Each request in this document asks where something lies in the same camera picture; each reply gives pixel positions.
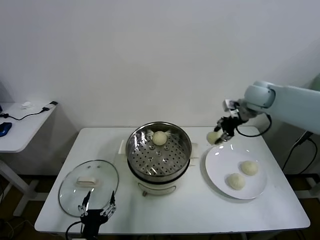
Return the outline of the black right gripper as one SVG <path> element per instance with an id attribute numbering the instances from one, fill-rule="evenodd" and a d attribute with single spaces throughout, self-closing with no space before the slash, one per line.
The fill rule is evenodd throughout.
<path id="1" fill-rule="evenodd" d="M 229 141 L 235 135 L 236 128 L 241 124 L 242 121 L 238 117 L 224 116 L 219 119 L 213 131 L 218 132 L 222 128 L 223 134 L 218 136 L 218 138 L 215 140 L 215 144 L 221 144 Z"/>

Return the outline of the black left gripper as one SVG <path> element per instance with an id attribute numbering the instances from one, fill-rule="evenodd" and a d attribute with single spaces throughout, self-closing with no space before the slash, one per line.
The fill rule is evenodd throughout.
<path id="1" fill-rule="evenodd" d="M 111 217 L 117 207 L 115 200 L 115 192 L 111 194 L 111 198 L 104 209 L 89 209 L 88 203 L 91 196 L 89 191 L 84 197 L 82 204 L 78 206 L 78 211 L 80 212 L 80 220 L 83 224 L 104 224 L 107 222 L 107 217 Z"/>

